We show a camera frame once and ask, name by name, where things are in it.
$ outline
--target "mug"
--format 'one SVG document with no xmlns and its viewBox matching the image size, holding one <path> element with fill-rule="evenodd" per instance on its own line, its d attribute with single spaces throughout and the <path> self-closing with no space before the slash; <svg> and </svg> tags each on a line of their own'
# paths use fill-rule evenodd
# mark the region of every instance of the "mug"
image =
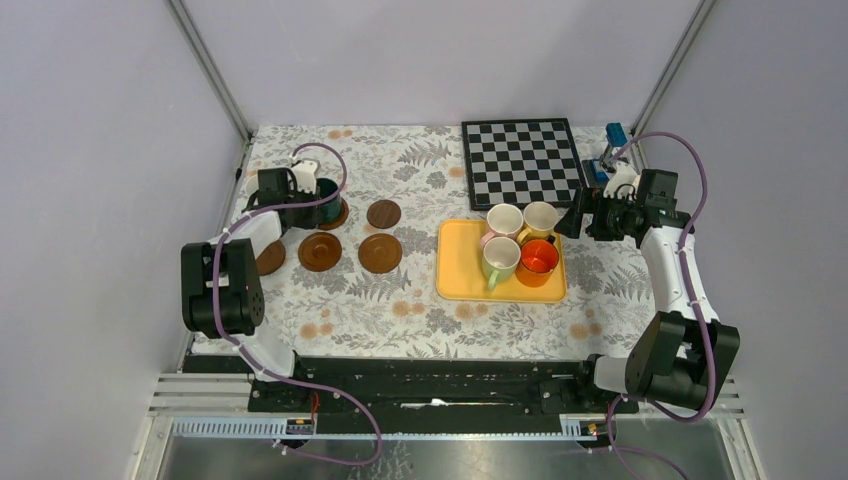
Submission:
<svg viewBox="0 0 848 480">
<path fill-rule="evenodd" d="M 317 185 L 318 196 L 320 198 L 327 198 L 339 189 L 339 186 L 336 184 L 336 182 L 330 180 L 329 178 L 319 178 Z M 327 203 L 322 203 L 318 207 L 318 224 L 320 225 L 325 223 L 333 223 L 339 219 L 339 216 L 341 214 L 342 196 L 339 195 Z"/>
<path fill-rule="evenodd" d="M 521 248 L 508 237 L 495 237 L 483 247 L 483 275 L 488 279 L 489 290 L 509 280 L 521 259 Z"/>
<path fill-rule="evenodd" d="M 524 216 L 515 205 L 499 203 L 489 209 L 486 214 L 486 228 L 488 231 L 480 239 L 480 246 L 495 237 L 509 237 L 514 239 L 521 227 L 524 226 Z"/>
<path fill-rule="evenodd" d="M 530 240 L 521 247 L 521 262 L 515 269 L 515 276 L 528 287 L 541 287 L 551 278 L 557 265 L 559 251 L 556 247 L 545 240 Z"/>
<path fill-rule="evenodd" d="M 554 233 L 554 227 L 559 221 L 559 214 L 553 205 L 546 202 L 533 202 L 524 207 L 524 230 L 518 234 L 515 241 L 523 245 L 534 238 L 548 238 Z"/>
</svg>

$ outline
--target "white wall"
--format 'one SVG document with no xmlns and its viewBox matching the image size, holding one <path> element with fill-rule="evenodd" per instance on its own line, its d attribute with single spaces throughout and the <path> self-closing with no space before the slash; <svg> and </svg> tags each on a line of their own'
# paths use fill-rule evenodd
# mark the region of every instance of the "white wall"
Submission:
<svg viewBox="0 0 848 480">
<path fill-rule="evenodd" d="M 845 476 L 846 25 L 843 0 L 719 2 L 649 126 L 706 164 L 698 264 L 770 479 Z M 686 151 L 646 146 L 691 211 Z"/>
<path fill-rule="evenodd" d="M 164 1 L 0 7 L 0 477 L 120 478 L 239 139 Z"/>
<path fill-rule="evenodd" d="M 257 124 L 632 123 L 697 0 L 190 0 Z"/>
</svg>

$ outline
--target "metal frame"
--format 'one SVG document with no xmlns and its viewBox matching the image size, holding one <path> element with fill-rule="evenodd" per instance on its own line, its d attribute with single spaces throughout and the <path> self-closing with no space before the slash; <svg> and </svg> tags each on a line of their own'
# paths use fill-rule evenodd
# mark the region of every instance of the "metal frame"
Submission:
<svg viewBox="0 0 848 480">
<path fill-rule="evenodd" d="M 698 4 L 698 7 L 695 9 L 695 13 L 689 20 L 689 24 L 686 25 L 686 29 L 683 31 L 683 35 L 677 42 L 677 46 L 674 48 L 671 58 L 668 60 L 668 63 L 663 69 L 659 80 L 657 80 L 654 90 L 648 97 L 648 101 L 645 102 L 645 106 L 642 107 L 642 111 L 639 112 L 639 116 L 636 117 L 636 121 L 633 123 L 631 133 L 634 136 L 645 131 L 645 127 L 647 127 L 648 122 L 650 122 L 651 117 L 657 109 L 657 106 L 665 96 L 668 86 L 671 84 L 671 81 L 680 69 L 680 64 L 683 63 L 683 60 L 686 58 L 686 54 L 689 53 L 689 49 L 695 42 L 695 38 L 697 38 L 698 33 L 701 32 L 701 27 L 704 26 L 710 12 L 712 12 L 713 7 L 715 7 L 717 3 L 718 0 L 701 0 Z"/>
<path fill-rule="evenodd" d="M 171 13 L 174 15 L 174 19 L 176 20 L 180 31 L 182 31 L 183 35 L 185 35 L 186 42 L 188 42 L 189 47 L 191 47 L 192 52 L 194 52 L 197 62 L 200 64 L 200 68 L 209 80 L 212 91 L 215 92 L 215 95 L 218 97 L 218 100 L 221 101 L 221 105 L 227 112 L 230 122 L 232 122 L 233 127 L 241 136 L 242 140 L 244 142 L 249 142 L 252 137 L 250 126 L 244 119 L 244 115 L 241 113 L 238 103 L 235 98 L 233 98 L 233 94 L 230 92 L 230 89 L 227 87 L 227 83 L 224 82 L 224 77 L 215 65 L 215 61 L 212 59 L 209 49 L 206 48 L 206 43 L 204 43 L 203 37 L 200 36 L 200 31 L 197 29 L 194 20 L 192 20 L 188 8 L 185 6 L 183 0 L 166 0 L 166 3 L 171 10 Z"/>
<path fill-rule="evenodd" d="M 245 374 L 163 374 L 148 413 L 149 433 L 139 453 L 137 480 L 158 478 L 165 463 L 170 440 L 176 436 L 195 438 L 270 438 L 278 436 L 288 418 L 308 418 L 307 412 L 269 414 L 248 412 L 251 386 Z M 721 389 L 708 421 L 717 425 L 731 469 L 737 479 L 762 479 L 765 474 L 754 447 L 748 420 L 736 382 L 729 377 Z M 678 413 L 682 409 L 673 408 Z M 646 405 L 638 414 L 620 414 L 620 418 L 659 419 L 665 416 Z M 384 435 L 394 440 L 477 440 L 477 441 L 574 441 L 581 440 L 581 421 L 603 420 L 602 414 L 561 415 L 563 434 L 515 435 Z M 338 441 L 373 440 L 373 435 L 325 436 Z"/>
<path fill-rule="evenodd" d="M 631 129 L 632 135 L 635 136 L 644 132 L 657 106 L 668 90 L 671 81 L 679 70 L 680 64 L 689 52 L 695 38 L 717 1 L 700 1 L 685 32 L 675 47 L 674 53 L 634 122 Z M 253 135 L 248 122 L 238 107 L 238 103 L 233 98 L 206 44 L 200 36 L 185 3 L 182 0 L 166 0 L 166 4 L 169 6 L 180 30 L 185 35 L 186 41 L 189 43 L 198 63 L 207 76 L 211 88 L 221 101 L 233 127 L 245 142 L 244 155 L 236 169 L 235 181 L 233 182 L 233 187 L 228 195 L 226 205 L 218 223 L 218 229 L 220 230 L 226 224 L 232 211 L 239 181 L 242 179 L 241 172 L 245 168 L 252 151 Z M 639 145 L 636 145 L 635 148 L 637 149 L 633 155 L 635 163 L 640 168 L 647 168 L 648 162 L 643 150 Z M 183 352 L 187 352 L 188 348 L 190 348 L 192 336 L 190 333 L 186 335 Z M 177 372 L 182 372 L 184 358 L 184 354 L 180 356 Z M 208 434 L 210 436 L 226 435 L 227 438 L 252 438 L 251 435 L 253 434 L 250 432 L 255 432 L 255 430 L 251 430 L 251 428 L 260 428 L 262 425 L 275 425 L 286 418 L 298 418 L 308 415 L 307 413 L 268 414 L 248 412 L 247 405 L 250 391 L 251 386 L 248 377 L 244 374 L 163 374 L 157 384 L 149 414 L 145 423 L 142 425 L 139 444 L 143 446 L 135 454 L 135 463 L 131 465 L 132 468 L 130 469 L 131 478 L 139 480 L 158 478 L 160 469 L 168 453 L 171 438 L 176 435 L 185 434 L 192 436 L 204 435 L 203 431 L 198 431 L 201 428 L 198 425 L 209 426 L 210 430 Z M 710 414 L 709 419 L 718 424 L 734 476 L 740 479 L 765 479 L 764 470 L 754 447 L 751 431 L 742 405 L 743 403 L 739 398 L 736 384 L 729 377 L 721 390 L 721 394 L 716 402 L 716 408 Z M 620 416 L 635 418 L 663 417 L 660 412 L 648 407 L 643 407 L 642 411 L 636 415 L 622 414 Z M 572 439 L 567 435 L 567 432 L 571 431 L 569 428 L 573 427 L 573 422 L 586 420 L 597 421 L 602 419 L 603 415 L 598 414 L 562 415 L 561 421 L 563 422 L 564 432 L 566 433 L 562 436 L 551 435 L 550 439 Z M 240 429 L 232 430 L 228 429 L 226 427 L 227 425 L 241 427 Z M 359 440 L 372 438 L 373 436 L 357 435 L 355 437 Z M 457 440 L 466 439 L 465 437 L 474 440 L 539 439 L 538 436 L 519 434 L 504 436 L 403 436 L 404 439 L 409 440 Z"/>
</svg>

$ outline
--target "orange mug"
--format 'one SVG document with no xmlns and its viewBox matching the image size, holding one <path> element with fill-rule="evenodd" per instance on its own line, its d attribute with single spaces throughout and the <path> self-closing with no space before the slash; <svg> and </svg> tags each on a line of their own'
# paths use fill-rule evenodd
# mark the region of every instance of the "orange mug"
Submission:
<svg viewBox="0 0 848 480">
<path fill-rule="evenodd" d="M 557 265 L 559 251 L 556 247 L 545 240 L 530 240 L 521 247 L 521 261 L 515 276 L 528 287 L 541 287 L 551 278 Z"/>
</svg>

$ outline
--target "metal floor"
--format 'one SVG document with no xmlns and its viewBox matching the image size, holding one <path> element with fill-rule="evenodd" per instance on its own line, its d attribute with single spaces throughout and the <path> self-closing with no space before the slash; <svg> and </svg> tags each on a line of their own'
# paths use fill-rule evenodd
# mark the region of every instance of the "metal floor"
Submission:
<svg viewBox="0 0 848 480">
<path fill-rule="evenodd" d="M 680 425 L 668 420 L 618 420 L 622 446 L 638 446 L 677 463 L 692 480 L 732 479 L 721 434 L 710 422 Z M 373 443 L 314 440 L 303 447 L 342 458 L 366 458 Z M 267 440 L 174 437 L 160 478 L 168 479 L 616 479 L 631 478 L 613 454 L 562 455 L 576 443 L 535 440 L 385 442 L 375 464 L 350 468 L 294 455 L 283 457 Z M 627 455 L 630 464 L 649 479 L 679 479 L 656 460 Z"/>
</svg>

